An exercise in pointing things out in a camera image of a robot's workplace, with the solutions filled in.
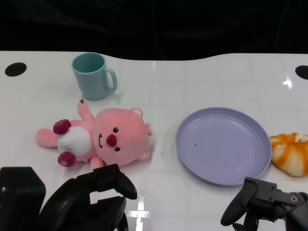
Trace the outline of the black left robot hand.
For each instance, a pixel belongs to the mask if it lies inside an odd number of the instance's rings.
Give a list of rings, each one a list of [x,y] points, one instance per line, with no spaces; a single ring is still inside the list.
[[[0,169],[2,231],[127,231],[126,200],[137,190],[117,164],[66,181],[44,201],[46,187],[31,167]]]

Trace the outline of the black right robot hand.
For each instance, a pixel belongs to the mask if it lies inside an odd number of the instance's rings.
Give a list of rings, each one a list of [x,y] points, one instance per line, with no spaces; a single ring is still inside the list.
[[[246,177],[243,187],[228,205],[221,225],[236,231],[256,231],[259,220],[282,219],[287,231],[308,229],[308,194],[283,192],[276,183]]]

